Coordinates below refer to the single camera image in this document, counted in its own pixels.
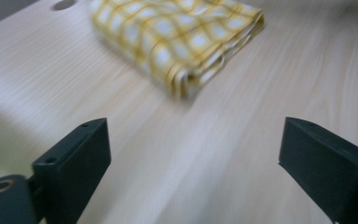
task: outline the light wood grain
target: light wood grain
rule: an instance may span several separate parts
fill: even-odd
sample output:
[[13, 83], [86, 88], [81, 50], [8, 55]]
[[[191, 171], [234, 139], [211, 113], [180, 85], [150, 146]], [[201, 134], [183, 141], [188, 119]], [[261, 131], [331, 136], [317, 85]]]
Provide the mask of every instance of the light wood grain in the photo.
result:
[[88, 2], [0, 22], [0, 175], [107, 117], [113, 163], [79, 223], [330, 223], [277, 163], [285, 117], [358, 146], [358, 1], [255, 1], [266, 28], [191, 102], [97, 40]]

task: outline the table surface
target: table surface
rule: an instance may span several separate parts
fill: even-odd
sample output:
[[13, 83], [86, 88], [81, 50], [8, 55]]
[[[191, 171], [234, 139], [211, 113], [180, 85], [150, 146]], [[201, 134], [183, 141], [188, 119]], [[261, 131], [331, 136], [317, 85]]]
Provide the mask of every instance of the table surface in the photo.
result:
[[192, 101], [98, 40], [88, 1], [0, 22], [0, 176], [107, 118], [112, 164], [79, 223], [331, 223], [278, 165], [285, 117], [358, 146], [358, 1], [250, 0], [265, 29]]

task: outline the yellow plaid cloth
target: yellow plaid cloth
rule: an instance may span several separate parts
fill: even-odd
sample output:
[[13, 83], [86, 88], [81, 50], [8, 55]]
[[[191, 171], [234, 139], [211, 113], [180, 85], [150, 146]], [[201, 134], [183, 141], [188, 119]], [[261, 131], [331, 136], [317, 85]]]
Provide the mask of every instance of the yellow plaid cloth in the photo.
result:
[[264, 24], [232, 0], [94, 0], [98, 33], [176, 96], [194, 95]]

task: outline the black plastic part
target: black plastic part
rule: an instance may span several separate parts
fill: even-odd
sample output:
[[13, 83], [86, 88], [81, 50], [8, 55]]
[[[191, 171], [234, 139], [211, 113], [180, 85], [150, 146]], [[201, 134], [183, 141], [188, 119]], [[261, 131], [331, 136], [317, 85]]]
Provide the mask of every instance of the black plastic part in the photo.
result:
[[110, 161], [106, 119], [74, 129], [33, 163], [31, 183], [43, 190], [39, 198], [45, 200], [38, 216], [49, 224], [76, 223]]
[[358, 224], [358, 147], [326, 129], [287, 118], [282, 166], [333, 222]]
[[0, 178], [0, 224], [36, 223], [28, 184], [22, 175]]

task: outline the folded cloth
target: folded cloth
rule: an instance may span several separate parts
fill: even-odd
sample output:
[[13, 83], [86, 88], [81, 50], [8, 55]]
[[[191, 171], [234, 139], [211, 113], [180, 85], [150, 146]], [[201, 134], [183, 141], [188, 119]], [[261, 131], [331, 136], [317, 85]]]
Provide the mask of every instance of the folded cloth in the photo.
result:
[[96, 31], [176, 96], [194, 95], [263, 27], [232, 0], [94, 0]]

